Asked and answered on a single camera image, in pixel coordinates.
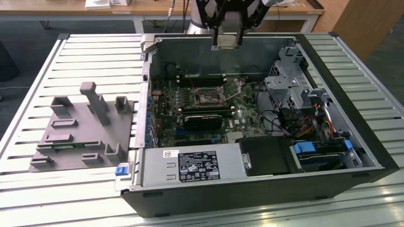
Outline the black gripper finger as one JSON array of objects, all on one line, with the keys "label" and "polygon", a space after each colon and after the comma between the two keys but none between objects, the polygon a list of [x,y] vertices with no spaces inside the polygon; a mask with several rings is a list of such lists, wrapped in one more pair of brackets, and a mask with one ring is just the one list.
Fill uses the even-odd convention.
[{"label": "black gripper finger", "polygon": [[218,27],[225,17],[225,0],[197,0],[201,25],[213,30],[213,46],[217,46]]},{"label": "black gripper finger", "polygon": [[242,0],[240,4],[240,29],[237,33],[237,44],[242,45],[244,33],[252,27],[257,27],[269,10],[268,0]]}]

